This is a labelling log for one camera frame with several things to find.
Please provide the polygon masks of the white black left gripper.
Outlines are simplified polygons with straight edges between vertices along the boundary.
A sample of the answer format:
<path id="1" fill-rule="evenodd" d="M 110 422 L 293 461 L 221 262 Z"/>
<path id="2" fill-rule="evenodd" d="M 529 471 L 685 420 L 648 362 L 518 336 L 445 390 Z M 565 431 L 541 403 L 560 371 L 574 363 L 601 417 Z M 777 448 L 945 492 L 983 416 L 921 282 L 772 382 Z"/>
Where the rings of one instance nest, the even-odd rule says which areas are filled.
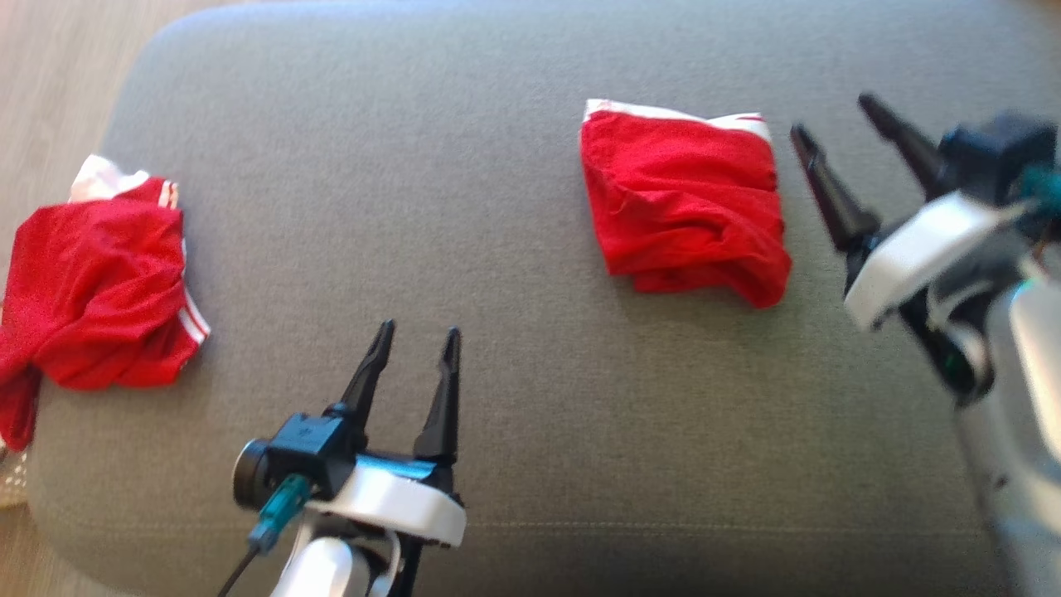
<path id="1" fill-rule="evenodd" d="M 395 321 L 380 324 L 366 355 L 328 415 L 365 431 L 376 385 L 395 337 Z M 390 530 L 413 539 L 456 548 L 465 539 L 467 513 L 456 492 L 451 466 L 459 440 L 460 329 L 449 328 L 439 363 L 439 381 L 424 427 L 414 440 L 416 459 L 359 454 L 355 468 L 333 499 L 321 501 L 319 512 L 362 526 Z"/>

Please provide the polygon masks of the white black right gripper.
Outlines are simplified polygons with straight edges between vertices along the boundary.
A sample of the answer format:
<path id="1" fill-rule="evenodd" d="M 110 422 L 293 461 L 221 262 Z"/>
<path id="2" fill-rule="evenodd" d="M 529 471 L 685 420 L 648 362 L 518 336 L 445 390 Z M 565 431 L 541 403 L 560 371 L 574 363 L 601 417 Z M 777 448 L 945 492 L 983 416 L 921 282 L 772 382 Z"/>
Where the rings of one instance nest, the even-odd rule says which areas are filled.
<path id="1" fill-rule="evenodd" d="M 937 145 L 879 95 L 863 92 L 859 106 L 925 197 L 943 196 L 945 162 Z M 854 197 L 806 126 L 792 126 L 792 146 L 834 249 L 851 252 L 879 233 L 879 216 Z M 995 207 L 947 193 L 876 243 L 846 291 L 845 308 L 858 328 L 899 318 L 959 407 L 987 400 L 1017 405 L 1025 398 L 1011 322 L 1023 288 L 1025 246 L 1016 226 L 1024 213 L 1023 204 Z"/>

